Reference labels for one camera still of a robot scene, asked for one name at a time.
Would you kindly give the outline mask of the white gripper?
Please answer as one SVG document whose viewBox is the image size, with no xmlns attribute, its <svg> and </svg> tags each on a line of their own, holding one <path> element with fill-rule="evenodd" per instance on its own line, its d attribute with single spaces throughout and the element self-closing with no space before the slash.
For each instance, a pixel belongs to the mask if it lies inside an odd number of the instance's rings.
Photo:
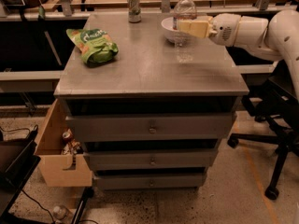
<svg viewBox="0 0 299 224">
<path fill-rule="evenodd" d="M 237 28 L 241 20 L 240 15 L 223 13 L 215 16 L 198 16 L 196 20 L 181 20 L 178 29 L 185 34 L 198 38 L 208 37 L 209 21 L 211 30 L 209 38 L 217 45 L 231 47 L 236 38 Z"/>
</svg>

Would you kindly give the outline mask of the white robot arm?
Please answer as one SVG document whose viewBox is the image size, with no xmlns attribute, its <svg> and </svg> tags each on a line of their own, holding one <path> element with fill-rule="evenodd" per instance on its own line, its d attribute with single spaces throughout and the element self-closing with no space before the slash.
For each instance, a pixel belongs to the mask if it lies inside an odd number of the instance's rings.
<svg viewBox="0 0 299 224">
<path fill-rule="evenodd" d="M 195 20 L 178 20 L 180 32 L 198 38 L 208 37 L 217 45 L 244 49 L 250 55 L 268 60 L 284 60 L 299 97 L 299 12 L 282 10 L 272 19 L 222 13 Z"/>
</svg>

